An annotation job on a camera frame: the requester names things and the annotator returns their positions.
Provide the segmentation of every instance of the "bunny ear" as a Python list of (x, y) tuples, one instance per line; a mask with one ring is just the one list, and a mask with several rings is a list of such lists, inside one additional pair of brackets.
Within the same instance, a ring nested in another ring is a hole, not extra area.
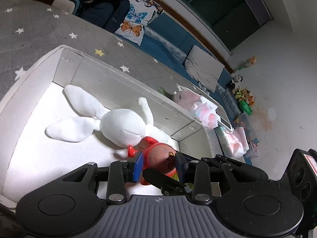
[(79, 142), (88, 138), (94, 130), (99, 131), (100, 120), (90, 117), (75, 117), (60, 120), (46, 128), (47, 136), (63, 141)]
[(67, 85), (64, 91), (74, 109), (83, 116), (101, 119), (107, 112), (95, 97), (80, 87)]
[(164, 131), (158, 129), (155, 126), (147, 125), (145, 127), (145, 136), (152, 137), (153, 139), (157, 140), (158, 142), (168, 143), (171, 139), (169, 135), (167, 135)]
[(152, 114), (151, 109), (147, 103), (146, 98), (140, 97), (137, 100), (137, 103), (141, 108), (142, 114), (140, 114), (140, 116), (143, 118), (145, 124), (153, 125), (154, 124), (153, 114)]

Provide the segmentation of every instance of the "red toy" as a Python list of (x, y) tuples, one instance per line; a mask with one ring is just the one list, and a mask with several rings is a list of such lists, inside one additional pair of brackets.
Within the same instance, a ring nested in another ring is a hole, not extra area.
[[(149, 167), (155, 168), (166, 176), (173, 176), (176, 173), (175, 169), (175, 154), (176, 151), (165, 143), (159, 143), (151, 137), (144, 137), (140, 142), (144, 145), (143, 149), (143, 169)], [(128, 146), (128, 157), (134, 157), (137, 150), (132, 145)], [(149, 185), (145, 180), (141, 181), (143, 185)]]

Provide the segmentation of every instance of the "blue butterfly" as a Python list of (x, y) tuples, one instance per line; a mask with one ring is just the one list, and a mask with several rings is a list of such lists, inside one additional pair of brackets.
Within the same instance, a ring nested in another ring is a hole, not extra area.
[(147, 16), (147, 12), (136, 13), (134, 6), (130, 4), (130, 11), (126, 16), (129, 20), (134, 19), (135, 23), (141, 23), (145, 16)]

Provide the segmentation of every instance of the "plush toy pile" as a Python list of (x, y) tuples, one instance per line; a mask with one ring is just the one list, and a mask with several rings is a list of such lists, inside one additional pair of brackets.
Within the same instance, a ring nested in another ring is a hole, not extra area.
[(239, 102), (244, 100), (249, 106), (254, 104), (253, 96), (251, 96), (251, 91), (245, 89), (240, 89), (240, 82), (242, 82), (243, 77), (237, 75), (232, 78), (232, 80), (227, 84), (227, 87), (231, 89), (232, 93)]

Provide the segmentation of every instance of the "window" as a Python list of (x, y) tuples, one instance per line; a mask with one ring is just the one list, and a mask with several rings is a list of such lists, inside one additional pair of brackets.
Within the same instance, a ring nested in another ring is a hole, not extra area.
[(229, 50), (260, 28), (245, 0), (183, 0)]

